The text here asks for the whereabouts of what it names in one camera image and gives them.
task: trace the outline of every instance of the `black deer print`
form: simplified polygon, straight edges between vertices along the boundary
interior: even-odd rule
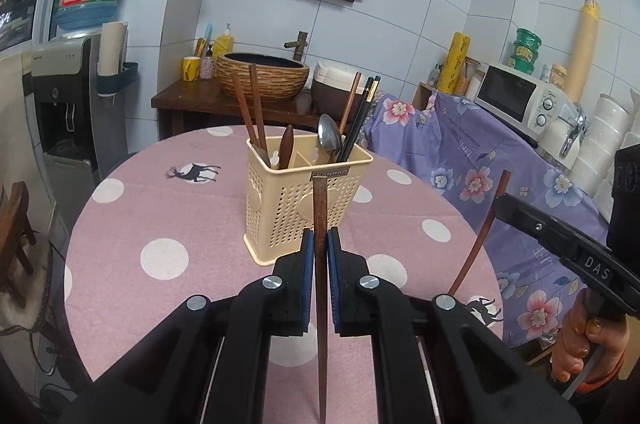
[[[178,171],[177,168],[172,166],[169,169],[169,171],[164,174],[164,176],[166,178],[168,178],[168,179],[171,179],[173,177],[177,177],[179,179],[189,180],[191,182],[209,182],[211,180],[213,182],[215,182],[216,181],[215,178],[208,177],[206,175],[202,175],[202,172],[209,171],[209,172],[213,172],[214,175],[218,175],[218,173],[219,173],[218,170],[219,169],[221,169],[220,166],[216,166],[214,164],[201,165],[201,164],[192,163],[191,164],[191,169],[186,173]]]
[[[491,312],[489,312],[489,309],[487,308],[489,305],[493,305],[494,303],[495,299],[489,301],[488,299],[480,298],[478,300],[471,300],[466,304],[466,308],[468,308],[471,312],[476,311],[478,314],[480,314],[482,323],[484,323],[485,327],[488,327],[491,323],[502,321],[502,319],[497,319],[498,314],[502,312],[502,309],[499,309],[495,314],[491,314]]]

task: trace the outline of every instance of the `wash basin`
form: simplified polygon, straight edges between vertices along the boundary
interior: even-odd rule
[[[232,73],[236,72],[242,83],[244,95],[251,99],[254,93],[249,77],[249,64],[254,63],[258,75],[260,100],[275,102],[297,96],[305,86],[309,67],[292,59],[277,58],[253,52],[229,52],[218,56],[216,77],[226,94],[236,95]]]

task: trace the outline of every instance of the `purple floral cloth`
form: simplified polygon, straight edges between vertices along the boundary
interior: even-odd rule
[[[502,170],[507,192],[605,242],[607,223],[583,191],[508,127],[465,98],[434,93],[423,111],[385,96],[364,127],[369,148],[430,183],[476,231]],[[504,306],[503,340],[551,338],[583,287],[534,239],[495,221],[484,243]]]

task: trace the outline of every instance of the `polka dot tablecloth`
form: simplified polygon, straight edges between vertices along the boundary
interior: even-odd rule
[[[268,127],[267,135],[282,131]],[[156,143],[115,170],[87,202],[69,244],[65,306],[92,378],[189,296],[236,295],[271,272],[254,263],[242,241],[246,138],[244,127],[216,127]],[[343,248],[366,257],[372,274],[424,299],[447,291],[475,237],[431,186],[381,157],[340,225]],[[480,299],[473,306],[482,314],[475,314],[501,336],[502,302],[484,250],[456,297],[465,304]],[[312,309],[308,333],[271,340],[267,424],[318,421],[315,321]],[[369,338],[330,333],[328,371],[327,422],[377,423]]]

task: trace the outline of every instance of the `perforated utensil basket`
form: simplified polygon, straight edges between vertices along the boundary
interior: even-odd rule
[[[280,136],[267,137],[269,156],[280,147]],[[244,243],[258,265],[300,250],[302,230],[313,226],[312,173],[328,178],[328,225],[338,226],[358,190],[373,157],[353,146],[348,162],[327,164],[329,156],[317,135],[296,135],[289,168],[268,168],[249,141]]]

